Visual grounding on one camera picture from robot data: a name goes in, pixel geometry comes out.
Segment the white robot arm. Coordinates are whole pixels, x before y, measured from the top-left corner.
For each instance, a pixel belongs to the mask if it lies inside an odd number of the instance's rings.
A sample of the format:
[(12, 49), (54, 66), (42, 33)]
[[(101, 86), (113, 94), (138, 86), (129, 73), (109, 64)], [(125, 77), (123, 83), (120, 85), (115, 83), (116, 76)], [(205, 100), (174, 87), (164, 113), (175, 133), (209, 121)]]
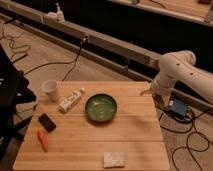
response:
[(213, 74), (196, 68), (195, 63), (196, 56), (189, 50), (162, 55), (160, 71), (151, 83), (151, 91), (161, 96), (169, 95), (180, 81), (213, 104)]

